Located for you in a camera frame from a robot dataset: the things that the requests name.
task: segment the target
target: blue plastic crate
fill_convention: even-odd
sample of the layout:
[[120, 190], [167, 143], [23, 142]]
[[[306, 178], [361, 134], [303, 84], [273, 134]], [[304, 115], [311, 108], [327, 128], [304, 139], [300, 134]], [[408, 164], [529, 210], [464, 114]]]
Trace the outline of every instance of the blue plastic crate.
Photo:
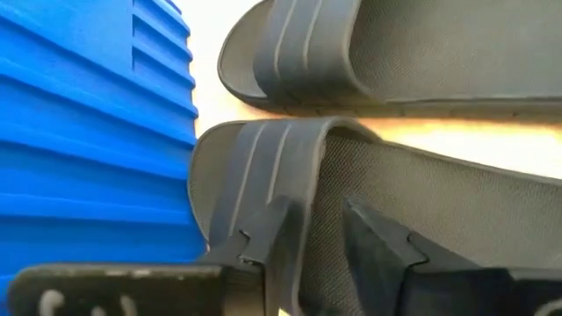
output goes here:
[[1, 298], [37, 263], [202, 253], [189, 33], [166, 0], [0, 2]]

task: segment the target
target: slide sandal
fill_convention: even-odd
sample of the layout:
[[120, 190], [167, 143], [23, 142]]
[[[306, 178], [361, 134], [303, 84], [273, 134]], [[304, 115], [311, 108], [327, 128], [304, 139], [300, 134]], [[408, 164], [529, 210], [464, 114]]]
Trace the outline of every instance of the slide sandal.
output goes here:
[[240, 100], [274, 112], [546, 119], [562, 114], [560, 10], [554, 1], [266, 0], [228, 35], [219, 74]]
[[344, 251], [346, 197], [480, 266], [562, 265], [562, 181], [383, 141], [348, 118], [215, 126], [197, 144], [188, 190], [211, 249], [269, 201], [299, 205], [282, 296], [293, 315], [364, 314]]

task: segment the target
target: blue plastic container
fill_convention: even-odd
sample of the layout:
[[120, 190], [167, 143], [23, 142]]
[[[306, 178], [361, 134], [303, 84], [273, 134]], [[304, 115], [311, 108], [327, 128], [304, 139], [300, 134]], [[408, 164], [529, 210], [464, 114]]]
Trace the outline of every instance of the blue plastic container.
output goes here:
[[166, 0], [0, 1], [0, 305], [26, 266], [202, 253], [189, 33]]

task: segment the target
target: beige surface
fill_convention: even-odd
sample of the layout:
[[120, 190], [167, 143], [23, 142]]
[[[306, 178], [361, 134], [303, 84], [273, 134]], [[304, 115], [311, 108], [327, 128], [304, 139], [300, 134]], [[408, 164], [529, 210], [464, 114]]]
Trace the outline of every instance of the beige surface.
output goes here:
[[[217, 76], [217, 58], [230, 28], [257, 0], [175, 0], [191, 28], [191, 73], [200, 135], [221, 122], [274, 116], [232, 97]], [[562, 178], [562, 126], [437, 119], [362, 119], [387, 140], [474, 162]]]

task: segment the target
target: blue ribbed plastic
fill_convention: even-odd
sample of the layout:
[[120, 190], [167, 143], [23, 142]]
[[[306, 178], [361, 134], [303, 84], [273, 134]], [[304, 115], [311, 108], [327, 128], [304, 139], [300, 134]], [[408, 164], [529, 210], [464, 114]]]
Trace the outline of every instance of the blue ribbed plastic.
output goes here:
[[166, 0], [0, 1], [0, 304], [37, 263], [201, 254], [189, 33]]

